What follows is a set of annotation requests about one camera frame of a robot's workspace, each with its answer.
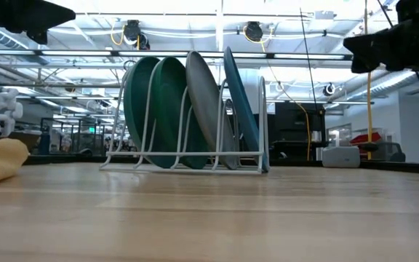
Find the fluorescent light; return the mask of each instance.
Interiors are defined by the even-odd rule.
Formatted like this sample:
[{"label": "fluorescent light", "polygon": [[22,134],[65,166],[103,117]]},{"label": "fluorescent light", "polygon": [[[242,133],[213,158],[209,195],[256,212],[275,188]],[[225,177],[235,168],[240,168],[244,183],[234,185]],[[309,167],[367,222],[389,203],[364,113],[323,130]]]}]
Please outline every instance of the fluorescent light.
[{"label": "fluorescent light", "polygon": [[74,112],[77,112],[77,113],[87,113],[87,112],[89,112],[85,108],[79,108],[79,107],[76,107],[76,106],[66,106],[66,108],[70,111],[74,111]]},{"label": "fluorescent light", "polygon": [[269,99],[267,99],[266,102],[267,103],[283,103],[283,102],[285,102],[285,100],[269,100]]},{"label": "fluorescent light", "polygon": [[199,54],[202,57],[224,57],[223,52],[200,52]]},{"label": "fluorescent light", "polygon": [[72,99],[72,97],[55,97],[55,96],[52,96],[52,97],[43,97],[43,96],[36,96],[35,98],[37,98],[37,99],[58,99],[58,100],[65,100],[65,99]]},{"label": "fluorescent light", "polygon": [[58,104],[53,103],[53,102],[51,102],[51,101],[49,101],[49,100],[41,99],[41,102],[46,103],[46,104],[47,104],[47,105],[49,105],[49,106],[59,107],[59,105],[58,105]]},{"label": "fluorescent light", "polygon": [[122,51],[119,52],[121,56],[140,57],[140,56],[174,56],[186,57],[188,52],[155,52],[155,51]]},{"label": "fluorescent light", "polygon": [[44,50],[43,55],[67,55],[67,56],[109,56],[109,51],[76,51],[76,50]]},{"label": "fluorescent light", "polygon": [[[295,100],[295,101],[287,100],[287,101],[289,101],[291,103],[295,103],[295,102],[297,102],[297,103],[315,103],[314,100]],[[316,101],[316,103],[325,104],[325,103],[327,103],[327,101]]]},{"label": "fluorescent light", "polygon": [[233,53],[234,58],[265,58],[266,54],[259,53]]},{"label": "fluorescent light", "polygon": [[30,50],[0,49],[0,55],[35,55],[35,53]]},{"label": "fluorescent light", "polygon": [[333,101],[333,104],[338,105],[367,105],[367,102],[352,102],[352,101]]},{"label": "fluorescent light", "polygon": [[275,54],[274,58],[299,59],[299,60],[343,60],[344,55],[304,55],[304,54]]},{"label": "fluorescent light", "polygon": [[7,89],[15,89],[19,91],[19,93],[26,94],[26,95],[33,95],[35,92],[33,90],[28,89],[27,87],[6,87]]},{"label": "fluorescent light", "polygon": [[77,97],[80,100],[115,100],[113,97]]},{"label": "fluorescent light", "polygon": [[116,115],[113,115],[113,114],[91,114],[90,116],[96,116],[96,117],[104,116],[104,117],[107,117],[107,116],[116,116]]}]

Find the pipe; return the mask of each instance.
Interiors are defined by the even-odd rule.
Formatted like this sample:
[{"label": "pipe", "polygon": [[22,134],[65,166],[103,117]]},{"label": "pipe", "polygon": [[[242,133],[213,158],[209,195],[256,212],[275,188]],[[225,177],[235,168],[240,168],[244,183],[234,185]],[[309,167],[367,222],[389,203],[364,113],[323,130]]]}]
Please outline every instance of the pipe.
[{"label": "pipe", "polygon": [[[10,49],[28,49],[23,43],[13,39],[12,37],[5,34],[3,31],[0,31],[0,44],[4,45]],[[38,63],[40,65],[48,64],[48,61],[41,57],[34,57],[34,56],[23,56],[24,60],[32,63]]]},{"label": "pipe", "polygon": [[[415,72],[393,72],[371,83],[371,96],[377,97],[379,95],[385,95],[416,83],[418,83],[418,77]],[[365,93],[366,90],[363,89],[355,90],[346,98],[346,100],[360,99]]]},{"label": "pipe", "polygon": [[23,77],[25,79],[31,80],[31,81],[33,81],[35,83],[39,83],[40,82],[37,78],[34,78],[32,76],[29,76],[29,75],[26,75],[24,73],[20,73],[19,71],[14,70],[14,69],[10,68],[9,66],[0,64],[0,68],[1,69],[4,69],[5,71],[8,71],[8,72],[10,72],[10,73],[12,73],[12,74],[14,74],[16,76],[20,76],[20,77]]}]

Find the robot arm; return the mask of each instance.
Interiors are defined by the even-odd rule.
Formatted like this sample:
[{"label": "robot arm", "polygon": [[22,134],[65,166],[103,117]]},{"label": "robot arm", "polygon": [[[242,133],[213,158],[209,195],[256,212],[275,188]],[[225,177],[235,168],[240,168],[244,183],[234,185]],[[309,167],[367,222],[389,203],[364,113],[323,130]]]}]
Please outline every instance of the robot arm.
[{"label": "robot arm", "polygon": [[23,115],[23,105],[16,101],[19,91],[16,89],[9,89],[8,92],[0,92],[0,111],[2,109],[9,109],[0,114],[0,135],[3,137],[9,136],[14,131],[15,120]]}]

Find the dark green plate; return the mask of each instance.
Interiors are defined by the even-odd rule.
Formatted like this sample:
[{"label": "dark green plate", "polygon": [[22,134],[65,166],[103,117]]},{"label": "dark green plate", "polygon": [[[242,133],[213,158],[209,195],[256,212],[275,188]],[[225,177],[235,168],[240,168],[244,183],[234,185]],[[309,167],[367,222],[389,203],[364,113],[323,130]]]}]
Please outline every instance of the dark green plate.
[{"label": "dark green plate", "polygon": [[[156,65],[151,76],[152,105],[156,117],[156,134],[163,137],[166,151],[177,151],[180,104],[186,87],[185,67],[179,60],[173,57],[166,57]],[[190,98],[187,95],[184,102],[181,148],[184,144],[185,125],[190,106]],[[208,145],[193,112],[190,118],[188,142],[185,151],[208,151]],[[208,156],[185,156],[181,158],[181,162],[187,167],[201,169],[207,163],[207,159]]]},{"label": "dark green plate", "polygon": [[[133,67],[127,70],[124,75],[124,114],[125,122],[129,133],[132,136],[132,141],[141,151],[143,127],[145,126],[145,110],[146,99],[148,95],[148,86],[150,83],[151,73],[154,67],[158,64],[159,59],[156,57],[144,57],[136,62]],[[148,112],[148,127],[145,143],[145,151],[148,150],[151,141],[151,133],[153,131],[153,123],[155,113],[153,112],[153,95],[150,94],[150,110]],[[159,132],[155,131],[153,148],[155,152],[168,151],[163,142],[163,137]],[[150,163],[159,167],[169,168],[175,162],[174,156],[145,156]]]}]

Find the wooden surface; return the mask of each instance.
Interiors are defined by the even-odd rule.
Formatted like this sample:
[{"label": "wooden surface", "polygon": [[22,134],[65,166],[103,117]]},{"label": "wooden surface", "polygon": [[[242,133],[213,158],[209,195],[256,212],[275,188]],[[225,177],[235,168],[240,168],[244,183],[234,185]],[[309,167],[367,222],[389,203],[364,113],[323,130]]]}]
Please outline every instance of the wooden surface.
[{"label": "wooden surface", "polygon": [[0,183],[0,261],[419,261],[418,174],[97,169],[27,166]]}]

